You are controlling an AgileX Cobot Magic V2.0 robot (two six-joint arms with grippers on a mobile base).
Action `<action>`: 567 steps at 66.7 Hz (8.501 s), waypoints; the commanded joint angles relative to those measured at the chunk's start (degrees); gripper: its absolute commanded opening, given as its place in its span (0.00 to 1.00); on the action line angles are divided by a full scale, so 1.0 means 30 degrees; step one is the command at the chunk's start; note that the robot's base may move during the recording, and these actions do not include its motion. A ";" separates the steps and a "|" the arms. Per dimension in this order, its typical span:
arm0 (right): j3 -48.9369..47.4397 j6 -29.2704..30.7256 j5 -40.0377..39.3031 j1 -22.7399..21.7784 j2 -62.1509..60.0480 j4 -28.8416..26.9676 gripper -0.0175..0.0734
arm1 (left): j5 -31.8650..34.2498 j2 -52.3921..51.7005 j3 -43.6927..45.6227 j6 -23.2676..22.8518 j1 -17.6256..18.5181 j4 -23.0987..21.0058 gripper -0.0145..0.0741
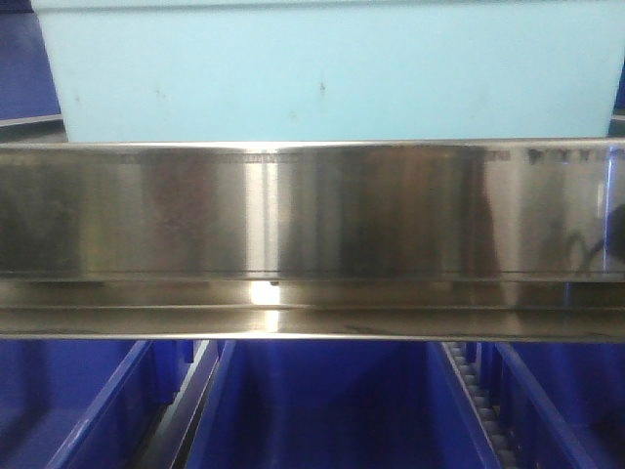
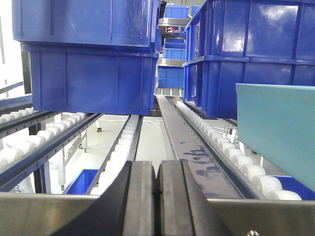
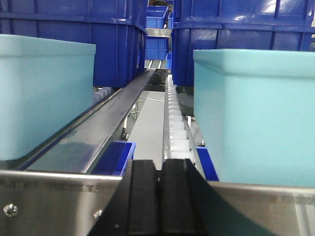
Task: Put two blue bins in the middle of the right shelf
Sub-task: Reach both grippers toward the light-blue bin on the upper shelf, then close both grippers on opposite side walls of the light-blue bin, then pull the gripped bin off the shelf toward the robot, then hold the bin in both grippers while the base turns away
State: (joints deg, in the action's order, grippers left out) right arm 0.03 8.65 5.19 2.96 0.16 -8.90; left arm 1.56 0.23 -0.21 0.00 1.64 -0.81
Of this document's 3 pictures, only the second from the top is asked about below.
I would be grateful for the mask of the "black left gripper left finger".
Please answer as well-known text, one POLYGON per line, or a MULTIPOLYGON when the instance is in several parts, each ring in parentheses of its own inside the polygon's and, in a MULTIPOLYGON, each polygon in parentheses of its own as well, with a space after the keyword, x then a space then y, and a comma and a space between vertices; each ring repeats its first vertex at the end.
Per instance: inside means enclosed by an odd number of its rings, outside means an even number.
POLYGON ((154 170, 126 162, 108 189, 55 236, 153 236, 154 170))

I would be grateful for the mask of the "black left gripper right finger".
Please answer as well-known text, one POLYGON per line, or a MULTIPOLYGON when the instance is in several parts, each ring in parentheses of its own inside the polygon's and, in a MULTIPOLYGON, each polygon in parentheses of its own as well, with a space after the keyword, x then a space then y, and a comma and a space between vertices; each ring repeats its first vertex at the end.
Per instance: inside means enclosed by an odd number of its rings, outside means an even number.
POLYGON ((162 161, 157 180, 161 236, 233 235, 206 200, 187 162, 162 161))

